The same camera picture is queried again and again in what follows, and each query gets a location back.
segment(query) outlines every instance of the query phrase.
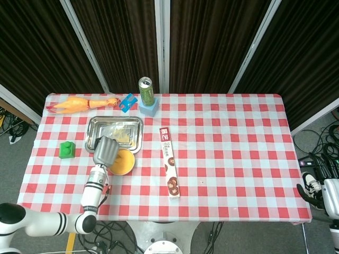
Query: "orange plate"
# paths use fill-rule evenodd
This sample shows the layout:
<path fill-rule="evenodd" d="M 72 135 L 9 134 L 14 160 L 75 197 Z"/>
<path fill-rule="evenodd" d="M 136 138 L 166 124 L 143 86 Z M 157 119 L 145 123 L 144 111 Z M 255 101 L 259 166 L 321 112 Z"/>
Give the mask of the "orange plate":
<path fill-rule="evenodd" d="M 134 154 L 128 149 L 120 149 L 114 164 L 110 167 L 110 172 L 122 176 L 129 173 L 134 167 Z"/>

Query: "blue cube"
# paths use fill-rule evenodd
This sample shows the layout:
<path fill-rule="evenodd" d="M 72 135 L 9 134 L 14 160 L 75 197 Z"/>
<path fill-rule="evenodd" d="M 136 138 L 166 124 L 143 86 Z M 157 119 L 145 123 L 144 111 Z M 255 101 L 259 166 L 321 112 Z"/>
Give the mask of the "blue cube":
<path fill-rule="evenodd" d="M 153 117 L 159 108 L 159 99 L 154 98 L 154 104 L 152 106 L 145 106 L 140 100 L 139 110 L 142 114 L 149 115 Z"/>

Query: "yellow rubber chicken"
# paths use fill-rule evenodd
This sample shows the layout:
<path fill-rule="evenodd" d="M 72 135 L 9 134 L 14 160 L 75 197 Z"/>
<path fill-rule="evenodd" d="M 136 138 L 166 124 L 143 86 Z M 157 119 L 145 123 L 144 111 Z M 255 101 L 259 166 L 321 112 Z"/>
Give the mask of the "yellow rubber chicken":
<path fill-rule="evenodd" d="M 46 106 L 46 109 L 50 113 L 67 114 L 86 111 L 96 107 L 117 106 L 119 101 L 117 98 L 91 100 L 71 96 L 65 102 Z"/>

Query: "stainless steel tray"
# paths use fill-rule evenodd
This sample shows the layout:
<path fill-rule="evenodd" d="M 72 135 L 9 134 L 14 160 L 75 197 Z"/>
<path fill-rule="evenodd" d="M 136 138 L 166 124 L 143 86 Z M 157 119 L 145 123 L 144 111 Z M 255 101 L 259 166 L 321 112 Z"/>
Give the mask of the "stainless steel tray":
<path fill-rule="evenodd" d="M 121 148 L 136 153 L 141 148 L 142 119 L 135 116 L 95 116 L 91 118 L 85 142 L 88 152 L 94 152 L 95 140 L 102 136 L 116 139 Z"/>

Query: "soda can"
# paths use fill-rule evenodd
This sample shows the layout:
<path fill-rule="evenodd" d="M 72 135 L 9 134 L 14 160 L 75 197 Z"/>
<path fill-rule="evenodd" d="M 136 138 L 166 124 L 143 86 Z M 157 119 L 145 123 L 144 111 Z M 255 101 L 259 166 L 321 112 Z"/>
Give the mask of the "soda can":
<path fill-rule="evenodd" d="M 152 106 L 154 104 L 152 80 L 148 77 L 142 77 L 138 84 L 142 103 L 145 106 Z"/>

